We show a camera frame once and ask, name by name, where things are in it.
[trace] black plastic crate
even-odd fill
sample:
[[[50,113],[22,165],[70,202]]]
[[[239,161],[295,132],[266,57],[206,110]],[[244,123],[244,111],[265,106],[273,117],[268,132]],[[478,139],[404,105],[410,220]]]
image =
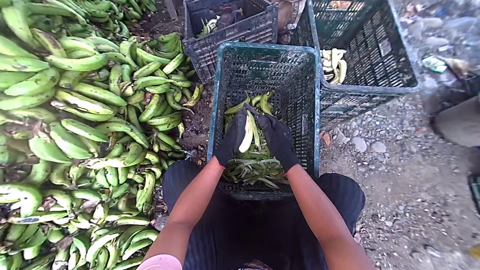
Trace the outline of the black plastic crate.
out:
[[[218,48],[207,159],[222,141],[227,98],[233,104],[269,90],[278,118],[292,130],[294,152],[313,178],[320,171],[320,64],[309,47],[226,42]],[[254,185],[220,183],[220,188],[242,200],[278,200],[293,196],[289,185],[273,189]]]
[[[225,28],[196,38],[202,31],[202,20],[209,18],[210,9],[222,4],[236,4],[245,19]],[[203,84],[215,78],[217,49],[225,41],[276,43],[278,4],[266,0],[185,0],[185,53]]]
[[[347,50],[344,84],[330,84],[321,76],[322,126],[419,90],[413,60],[387,0],[308,0],[292,44]]]

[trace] soil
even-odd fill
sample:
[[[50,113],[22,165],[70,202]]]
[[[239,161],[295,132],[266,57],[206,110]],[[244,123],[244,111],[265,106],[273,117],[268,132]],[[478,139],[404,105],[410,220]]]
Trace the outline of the soil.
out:
[[[183,31],[183,7],[172,22],[159,2],[157,16],[140,23],[152,36]],[[421,66],[430,55],[459,58],[480,70],[478,0],[392,0],[400,33],[410,48],[421,91],[394,99],[364,115],[323,130],[321,171],[355,179],[366,195],[355,240],[381,270],[473,270],[480,260],[468,250],[480,244],[480,215],[467,185],[479,173],[480,151],[445,141],[431,128],[437,112],[472,96],[450,70],[438,74]],[[195,115],[185,114],[180,141],[194,162],[206,157],[213,86]],[[157,212],[156,228],[167,220]]]

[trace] hand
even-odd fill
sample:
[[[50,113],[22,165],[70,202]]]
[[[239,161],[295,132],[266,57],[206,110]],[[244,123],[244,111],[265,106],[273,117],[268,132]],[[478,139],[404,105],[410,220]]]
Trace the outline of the hand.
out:
[[[271,115],[260,115],[257,122],[265,134],[270,153],[280,161],[285,172],[294,165],[300,164],[297,155],[292,151],[293,140],[285,122],[280,122],[277,117]]]
[[[213,155],[222,167],[239,151],[239,146],[245,136],[245,123],[247,122],[247,108],[243,106],[230,121],[222,143],[213,151]]]

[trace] dried leaf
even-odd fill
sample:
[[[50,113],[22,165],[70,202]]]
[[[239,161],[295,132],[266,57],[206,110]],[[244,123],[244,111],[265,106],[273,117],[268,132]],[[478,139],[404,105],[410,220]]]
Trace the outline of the dried leaf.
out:
[[[49,197],[43,198],[43,201],[42,201],[43,210],[45,212],[49,212],[50,208],[52,208],[52,206],[54,206],[56,203],[57,201],[53,197],[49,196]]]
[[[325,141],[325,144],[327,145],[327,147],[330,146],[330,134],[328,132],[325,132],[323,135],[322,135],[322,138],[324,139]]]
[[[98,203],[99,203],[99,201],[87,200],[87,201],[84,201],[82,203],[81,208],[82,209],[89,209],[90,211],[92,211],[97,206]]]
[[[57,247],[57,250],[66,250],[67,248],[70,247],[70,245],[72,245],[72,242],[73,242],[73,235],[68,235],[62,238],[62,240],[58,241],[55,244],[55,246]]]

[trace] debris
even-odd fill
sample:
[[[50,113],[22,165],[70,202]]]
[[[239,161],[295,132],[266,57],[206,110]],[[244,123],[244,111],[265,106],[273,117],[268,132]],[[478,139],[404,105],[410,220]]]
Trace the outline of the debris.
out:
[[[427,58],[424,58],[421,62],[423,66],[429,68],[431,71],[435,71],[438,73],[445,72],[445,70],[447,69],[446,63],[435,56],[429,56]]]
[[[474,257],[475,259],[480,259],[480,244],[474,245],[472,248],[469,250],[470,255]]]

